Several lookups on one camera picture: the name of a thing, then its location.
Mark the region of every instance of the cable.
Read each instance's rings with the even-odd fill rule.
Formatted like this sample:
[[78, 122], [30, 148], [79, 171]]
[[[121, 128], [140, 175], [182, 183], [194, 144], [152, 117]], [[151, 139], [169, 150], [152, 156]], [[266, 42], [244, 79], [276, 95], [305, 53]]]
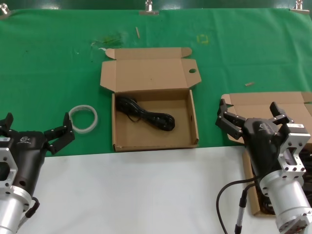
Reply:
[[30, 209], [25, 213], [25, 216], [20, 220], [18, 230], [21, 228], [21, 226], [22, 226], [28, 219], [30, 219], [30, 218], [34, 215], [34, 213], [36, 212], [36, 210], [37, 210], [37, 209], [39, 208], [39, 206], [40, 206], [40, 203], [39, 203], [39, 201], [38, 201], [37, 198], [35, 198], [35, 197], [33, 196], [32, 200], [35, 201], [35, 204], [33, 205], [32, 208], [30, 208]]
[[[146, 111], [137, 104], [136, 100], [129, 97], [117, 97], [116, 109], [125, 113], [132, 122], [138, 122], [142, 118], [164, 131], [171, 131], [173, 128], [175, 128], [175, 118], [173, 118], [171, 115]], [[129, 115], [136, 116], [139, 119], [133, 120], [129, 117]]]
[[263, 173], [263, 175], [257, 175], [253, 178], [250, 178], [250, 179], [243, 179], [243, 180], [237, 180], [237, 181], [233, 181], [231, 183], [228, 183], [227, 185], [225, 185], [221, 190], [220, 192], [218, 193], [218, 196], [216, 197], [216, 203], [215, 203], [215, 206], [216, 206], [216, 212], [218, 214], [218, 218], [219, 218], [219, 221], [220, 221], [220, 224], [221, 224], [221, 227], [223, 229], [223, 232], [225, 234], [228, 234], [228, 232], [226, 231], [226, 228], [223, 224], [223, 221], [222, 221], [222, 217], [221, 217], [221, 214], [220, 214], [220, 209], [219, 209], [219, 201], [220, 201], [220, 197], [222, 195], [222, 193], [224, 192], [224, 190], [226, 190], [227, 188], [229, 188], [230, 186], [232, 185], [235, 185], [235, 184], [243, 184], [243, 183], [249, 183], [249, 182], [253, 182], [261, 177], [264, 177], [267, 175], [267, 173], [270, 172], [270, 170], [272, 169], [272, 167], [276, 164], [277, 160], [278, 160], [278, 157], [279, 157], [279, 146], [277, 143], [274, 144], [274, 146], [276, 147], [277, 151], [276, 151], [276, 155], [274, 157], [274, 160], [273, 160], [273, 163], [272, 165], [269, 167], [269, 169], [267, 170], [267, 172]]
[[239, 212], [238, 212], [237, 222], [235, 225], [235, 231], [234, 231], [235, 234], [240, 234], [242, 231], [243, 216], [244, 216], [244, 211], [245, 211], [246, 204], [247, 204], [247, 194], [248, 194], [248, 190], [253, 186], [255, 186], [255, 183], [247, 185], [246, 188], [242, 192], [242, 196], [239, 200]]

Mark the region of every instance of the black wire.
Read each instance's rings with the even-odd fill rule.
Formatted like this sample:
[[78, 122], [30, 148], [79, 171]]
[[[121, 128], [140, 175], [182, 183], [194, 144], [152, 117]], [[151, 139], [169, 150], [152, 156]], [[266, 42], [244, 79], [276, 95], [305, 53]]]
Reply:
[[[146, 111], [137, 104], [136, 100], [129, 97], [118, 96], [116, 109], [125, 113], [132, 122], [138, 122], [142, 118], [164, 131], [175, 128], [175, 118], [171, 115]], [[129, 115], [138, 117], [138, 120], [131, 119]]]
[[35, 198], [35, 197], [33, 196], [32, 200], [35, 201], [35, 204], [33, 205], [32, 208], [30, 208], [30, 209], [25, 213], [25, 216], [26, 216], [27, 218], [31, 218], [31, 216], [34, 215], [34, 213], [36, 212], [36, 210], [37, 210], [37, 209], [39, 208], [39, 206], [40, 206], [40, 203], [39, 203], [39, 201], [38, 201], [37, 198]]
[[246, 188], [243, 190], [242, 196], [247, 196], [248, 190], [253, 186], [255, 186], [255, 183], [247, 185]]
[[215, 203], [215, 206], [216, 206], [216, 212], [218, 214], [218, 218], [219, 218], [219, 221], [220, 221], [220, 224], [221, 224], [221, 227], [223, 229], [223, 232], [225, 234], [228, 234], [228, 232], [226, 231], [226, 228], [223, 224], [223, 221], [222, 221], [222, 217], [221, 217], [221, 214], [220, 214], [220, 209], [219, 209], [219, 201], [220, 201], [220, 197], [222, 195], [222, 193], [224, 192], [224, 190], [226, 190], [227, 188], [229, 188], [230, 186], [232, 185], [235, 185], [235, 184], [243, 184], [243, 183], [249, 183], [249, 182], [253, 182], [261, 177], [264, 177], [267, 175], [267, 173], [270, 172], [270, 170], [272, 169], [272, 167], [276, 164], [277, 160], [278, 160], [278, 156], [279, 156], [279, 146], [277, 144], [274, 144], [275, 147], [276, 147], [276, 156], [273, 160], [273, 163], [272, 165], [270, 166], [270, 168], [268, 169], [267, 172], [263, 173], [263, 175], [258, 175], [258, 176], [255, 176], [253, 178], [250, 178], [250, 179], [243, 179], [243, 180], [237, 180], [237, 181], [233, 181], [231, 183], [228, 183], [227, 185], [225, 185], [221, 190], [220, 192], [218, 193], [218, 196], [216, 197], [216, 203]]

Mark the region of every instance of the white tape roll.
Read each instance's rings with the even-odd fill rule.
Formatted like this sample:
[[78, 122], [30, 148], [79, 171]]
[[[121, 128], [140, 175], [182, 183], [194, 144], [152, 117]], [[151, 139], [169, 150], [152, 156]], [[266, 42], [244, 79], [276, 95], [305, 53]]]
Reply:
[[[73, 119], [72, 119], [72, 115], [73, 113], [77, 112], [77, 111], [92, 111], [93, 114], [94, 114], [94, 121], [93, 123], [90, 125], [90, 127], [86, 128], [86, 129], [80, 129], [80, 128], [77, 128], [74, 123], [73, 123]], [[73, 125], [73, 130], [77, 133], [80, 133], [80, 134], [85, 134], [85, 133], [88, 133], [90, 131], [92, 131], [96, 125], [98, 124], [98, 114], [96, 112], [96, 110], [92, 107], [92, 106], [88, 106], [88, 105], [80, 105], [80, 106], [75, 106], [73, 109], [70, 110], [69, 112], [69, 119], [71, 120], [72, 122], [72, 125]]]

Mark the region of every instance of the open cardboard box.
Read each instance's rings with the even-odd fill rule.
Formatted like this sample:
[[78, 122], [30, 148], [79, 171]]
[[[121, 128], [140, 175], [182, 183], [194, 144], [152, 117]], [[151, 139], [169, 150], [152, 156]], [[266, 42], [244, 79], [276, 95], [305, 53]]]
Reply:
[[[183, 58], [190, 48], [107, 49], [113, 61], [102, 64], [100, 85], [114, 91], [112, 97], [113, 146], [115, 151], [194, 148], [198, 142], [196, 114], [190, 87], [201, 82], [194, 59]], [[135, 98], [150, 112], [175, 118], [166, 132], [144, 120], [132, 122], [116, 110], [119, 95]]]
[[[310, 92], [270, 92], [270, 93], [244, 93], [244, 94], [224, 94], [222, 98], [228, 105], [228, 111], [245, 118], [272, 118], [270, 104], [275, 101], [278, 106], [285, 110], [295, 123], [303, 124], [312, 135], [312, 93]], [[235, 140], [231, 136], [229, 139], [235, 142], [244, 143], [243, 138]], [[309, 139], [305, 148], [312, 149], [312, 138]], [[252, 166], [247, 151], [243, 154], [243, 165], [246, 178], [252, 178]], [[252, 187], [248, 192], [252, 214], [255, 216], [272, 216], [261, 211], [256, 188]]]

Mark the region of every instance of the white surface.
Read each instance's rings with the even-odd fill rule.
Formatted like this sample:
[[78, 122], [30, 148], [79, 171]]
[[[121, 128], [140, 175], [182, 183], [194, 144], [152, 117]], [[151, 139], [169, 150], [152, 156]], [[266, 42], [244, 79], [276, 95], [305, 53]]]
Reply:
[[[46, 158], [34, 196], [40, 208], [19, 234], [221, 234], [219, 190], [243, 179], [243, 147]], [[245, 185], [220, 200], [234, 233]], [[243, 234], [277, 234], [274, 218], [247, 204]]]

